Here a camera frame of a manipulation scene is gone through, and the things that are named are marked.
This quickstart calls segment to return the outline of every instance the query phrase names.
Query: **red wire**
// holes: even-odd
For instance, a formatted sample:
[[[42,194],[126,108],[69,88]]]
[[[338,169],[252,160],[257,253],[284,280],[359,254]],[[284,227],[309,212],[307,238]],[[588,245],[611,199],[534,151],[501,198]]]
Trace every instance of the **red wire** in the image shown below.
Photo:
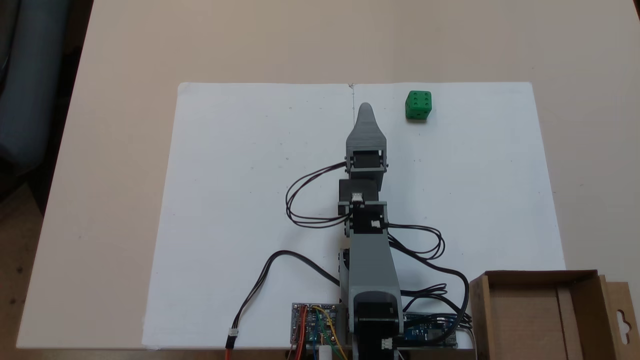
[[[300,341],[298,343],[298,348],[296,349],[296,359],[295,360],[300,360],[302,357],[302,352],[303,352],[303,344],[305,343],[305,327],[307,325],[307,306],[305,305],[305,308],[303,311],[301,311],[300,316],[302,316],[302,320],[300,323]]]

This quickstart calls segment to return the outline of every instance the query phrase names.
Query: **microcontroller board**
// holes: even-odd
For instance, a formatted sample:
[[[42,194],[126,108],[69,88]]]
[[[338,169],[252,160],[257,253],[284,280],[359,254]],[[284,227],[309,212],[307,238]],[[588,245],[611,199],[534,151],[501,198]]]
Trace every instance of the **microcontroller board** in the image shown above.
[[[324,312],[314,309],[319,307],[329,315],[329,319],[335,329],[336,335],[333,335],[331,327],[326,321]],[[305,326],[305,342],[307,345],[336,344],[336,340],[340,344],[346,344],[346,322],[347,312],[344,304],[302,304],[293,303],[291,305],[291,343],[297,343],[300,340],[301,314],[306,313],[304,317]]]
[[[404,320],[414,320],[421,318],[426,313],[405,313]],[[442,319],[442,322],[435,323],[424,323],[420,325],[415,325],[409,328],[404,329],[404,339],[408,341],[427,341],[433,340],[443,332],[447,330],[451,326],[451,323],[447,322],[446,319]],[[440,347],[456,347],[458,345],[458,339],[456,338],[456,333],[449,335],[441,344],[434,345]]]

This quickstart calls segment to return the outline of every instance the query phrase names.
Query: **green die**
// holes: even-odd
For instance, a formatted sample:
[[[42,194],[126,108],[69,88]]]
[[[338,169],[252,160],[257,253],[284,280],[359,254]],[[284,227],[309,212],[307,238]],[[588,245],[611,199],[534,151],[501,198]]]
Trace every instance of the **green die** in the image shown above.
[[[426,120],[431,112],[431,92],[413,90],[404,102],[404,114],[412,120]]]

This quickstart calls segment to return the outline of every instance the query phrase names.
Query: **white paper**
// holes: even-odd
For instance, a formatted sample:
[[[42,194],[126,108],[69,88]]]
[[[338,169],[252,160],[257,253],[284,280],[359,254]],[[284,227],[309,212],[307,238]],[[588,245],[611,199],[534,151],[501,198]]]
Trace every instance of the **white paper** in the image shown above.
[[[426,123],[404,118],[410,90],[433,94]],[[380,199],[392,222],[437,227],[435,263],[469,280],[485,270],[557,270],[564,259],[531,85],[181,84],[150,282],[143,344],[224,347],[238,307],[269,255],[302,253],[337,276],[348,244],[339,226],[303,229],[284,214],[297,178],[344,159],[361,102],[387,137]],[[338,170],[302,191],[294,208],[335,216]],[[392,231],[407,247],[427,233]],[[403,289],[461,282],[394,252]],[[289,347],[292,302],[337,302],[339,289],[297,259],[278,258],[244,311],[236,347]],[[412,311],[447,311],[427,300]],[[459,335],[460,347],[470,347]]]

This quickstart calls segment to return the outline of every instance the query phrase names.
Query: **table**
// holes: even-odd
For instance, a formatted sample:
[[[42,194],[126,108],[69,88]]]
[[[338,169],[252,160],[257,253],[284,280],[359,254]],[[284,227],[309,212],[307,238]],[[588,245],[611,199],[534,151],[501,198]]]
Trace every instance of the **table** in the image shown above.
[[[96,0],[19,347],[141,348],[181,82],[531,81],[568,268],[640,307],[631,0]]]

